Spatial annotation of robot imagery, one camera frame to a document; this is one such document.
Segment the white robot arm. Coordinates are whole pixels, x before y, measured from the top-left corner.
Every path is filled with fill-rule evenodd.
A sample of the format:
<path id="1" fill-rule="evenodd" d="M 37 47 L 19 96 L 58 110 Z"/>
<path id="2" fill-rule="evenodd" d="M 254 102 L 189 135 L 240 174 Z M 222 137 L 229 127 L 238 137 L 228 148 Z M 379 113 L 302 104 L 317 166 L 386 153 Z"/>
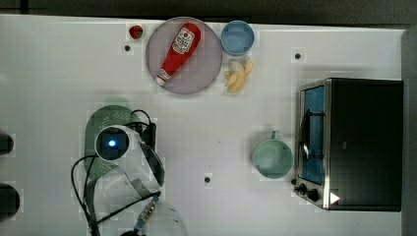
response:
<path id="1" fill-rule="evenodd" d="M 108 126 L 94 150 L 113 168 L 86 187 L 91 236 L 189 236 L 179 211 L 161 197 L 163 164 L 138 132 Z"/>

